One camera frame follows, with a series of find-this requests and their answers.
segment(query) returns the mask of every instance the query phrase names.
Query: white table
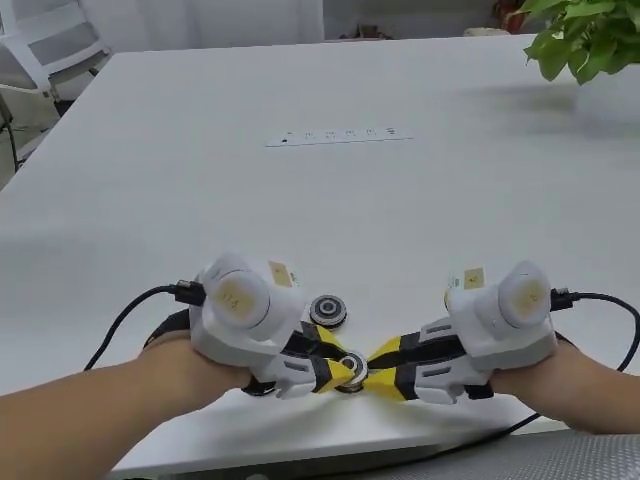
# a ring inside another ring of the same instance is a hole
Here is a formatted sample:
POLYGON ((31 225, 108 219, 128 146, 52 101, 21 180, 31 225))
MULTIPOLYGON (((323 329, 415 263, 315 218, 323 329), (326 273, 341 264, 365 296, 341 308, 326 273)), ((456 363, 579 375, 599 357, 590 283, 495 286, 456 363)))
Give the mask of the white table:
MULTIPOLYGON (((529 40, 116 56, 0 194, 0 393, 80 370, 129 300, 230 246, 291 259, 310 297, 342 296, 339 337, 363 352, 442 316, 457 268, 502 275, 529 258, 557 286, 640 301, 640 138, 585 134, 573 83, 525 67, 529 40), (386 125, 415 138, 264 147, 290 129, 386 125)), ((178 308, 145 303, 103 364, 136 355, 178 308)), ((610 365, 630 341, 607 305, 555 318, 610 365)), ((438 444, 528 413, 510 398, 234 392, 159 428, 116 474, 438 444)))

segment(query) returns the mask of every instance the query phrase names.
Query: chair back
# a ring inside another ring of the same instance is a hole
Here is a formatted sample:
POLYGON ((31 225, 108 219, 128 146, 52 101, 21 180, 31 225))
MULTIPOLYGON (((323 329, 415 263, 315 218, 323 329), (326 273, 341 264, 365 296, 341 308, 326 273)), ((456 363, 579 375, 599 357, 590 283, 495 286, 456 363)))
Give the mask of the chair back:
POLYGON ((0 21, 0 87, 48 91, 53 75, 108 54, 77 0, 0 0, 0 21))

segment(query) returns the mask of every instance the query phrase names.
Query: white plastic casing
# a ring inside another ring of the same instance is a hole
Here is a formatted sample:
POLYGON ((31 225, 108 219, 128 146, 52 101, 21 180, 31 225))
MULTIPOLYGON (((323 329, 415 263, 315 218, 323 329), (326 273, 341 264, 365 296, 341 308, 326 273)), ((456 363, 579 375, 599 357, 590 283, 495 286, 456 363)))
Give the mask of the white plastic casing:
POLYGON ((450 290, 448 308, 476 368, 532 365, 555 349, 549 281, 531 262, 518 264, 497 285, 450 290))
POLYGON ((207 298, 189 312, 192 344, 225 365, 267 365, 306 311, 297 276, 281 261, 252 261, 227 253, 197 281, 207 298))

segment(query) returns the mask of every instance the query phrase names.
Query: label sticker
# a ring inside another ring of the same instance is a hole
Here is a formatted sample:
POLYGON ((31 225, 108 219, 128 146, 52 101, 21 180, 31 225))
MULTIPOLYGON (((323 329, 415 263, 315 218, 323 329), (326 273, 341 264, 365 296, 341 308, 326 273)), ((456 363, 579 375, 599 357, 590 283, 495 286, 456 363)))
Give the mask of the label sticker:
POLYGON ((484 287, 484 269, 473 268, 464 271, 464 289, 473 290, 474 288, 484 287))
POLYGON ((269 267, 271 268, 271 275, 273 276, 273 281, 276 285, 286 288, 293 287, 291 277, 289 277, 289 272, 287 271, 287 266, 284 263, 269 261, 269 267))
POLYGON ((528 317, 535 312, 544 296, 542 284, 537 280, 529 280, 516 292, 513 304, 518 314, 528 317))
POLYGON ((213 298, 238 320, 246 320, 255 306, 253 296, 233 280, 223 281, 213 298))

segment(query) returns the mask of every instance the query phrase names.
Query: metal bearing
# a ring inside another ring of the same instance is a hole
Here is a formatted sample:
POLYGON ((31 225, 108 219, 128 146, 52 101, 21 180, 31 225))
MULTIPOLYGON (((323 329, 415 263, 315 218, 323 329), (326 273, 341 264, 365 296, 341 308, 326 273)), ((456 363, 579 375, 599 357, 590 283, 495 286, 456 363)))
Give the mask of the metal bearing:
POLYGON ((357 393, 362 390, 362 383, 369 376, 366 357, 359 352, 347 352, 340 363, 349 368, 354 377, 348 383, 336 387, 336 390, 342 393, 357 393))
POLYGON ((335 295, 322 295, 311 303, 309 318, 316 325, 335 330, 347 319, 347 306, 335 295))

